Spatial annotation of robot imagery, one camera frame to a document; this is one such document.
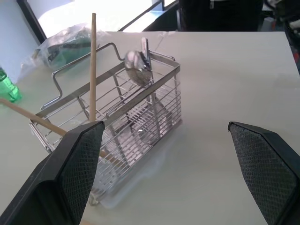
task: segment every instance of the table surface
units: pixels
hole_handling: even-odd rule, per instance
[[[266,222],[240,172],[229,121],[277,132],[300,153],[299,73],[284,33],[110,33],[121,55],[150,48],[181,64],[183,124],[165,138],[162,168],[141,181],[114,209],[87,206],[95,225],[256,224]],[[97,73],[118,62],[112,49],[97,54]],[[58,77],[64,94],[89,81],[89,61]],[[22,80],[19,105],[37,113],[57,96],[51,71],[40,68]],[[47,153],[28,120],[0,106],[0,212]]]

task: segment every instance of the metal utensil caddy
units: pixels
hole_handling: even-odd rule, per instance
[[[97,120],[105,122],[101,151],[90,204],[98,204],[107,193],[120,187],[133,168],[142,166],[143,156],[169,131],[181,123],[181,100],[178,73],[180,64],[173,57],[150,51],[153,76],[148,86],[133,83],[124,68],[123,59],[114,43],[112,46],[120,64],[97,77]],[[89,57],[87,54],[53,72],[52,78],[60,95],[42,107],[36,115],[65,130],[71,130],[89,122],[90,83],[62,98],[56,75]],[[51,153],[62,136],[30,121],[33,133],[44,148]]]

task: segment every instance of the wooden chopstick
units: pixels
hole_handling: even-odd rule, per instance
[[[96,13],[93,13],[90,37],[90,122],[96,121],[96,32]]]
[[[40,125],[44,126],[45,128],[61,135],[64,136],[66,134],[66,131],[53,125],[52,123],[49,123],[48,121],[28,112],[27,110],[17,106],[16,104],[11,103],[10,101],[7,101],[5,99],[0,99],[0,103],[8,106],[9,108],[11,108],[12,110],[16,111],[17,113],[20,113],[21,115],[27,117],[28,119],[39,123]]]

